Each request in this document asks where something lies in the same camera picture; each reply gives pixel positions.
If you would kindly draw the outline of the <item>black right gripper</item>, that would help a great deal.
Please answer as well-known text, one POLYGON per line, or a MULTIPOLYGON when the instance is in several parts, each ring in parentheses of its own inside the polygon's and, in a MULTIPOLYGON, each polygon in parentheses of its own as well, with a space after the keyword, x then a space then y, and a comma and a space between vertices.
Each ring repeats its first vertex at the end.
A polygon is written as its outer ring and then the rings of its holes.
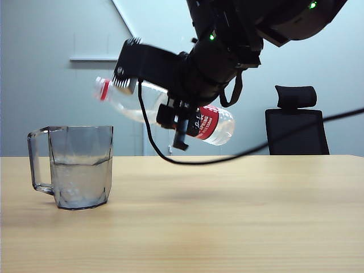
MULTIPOLYGON (((238 70, 237 53, 229 51, 219 39, 200 39, 190 53, 167 52, 167 56, 172 73, 168 96, 195 106, 214 101, 238 70)), ((179 114, 176 122, 176 116, 174 107, 160 104, 156 121, 162 128, 175 129, 173 147, 185 151, 188 120, 185 114, 179 114)))

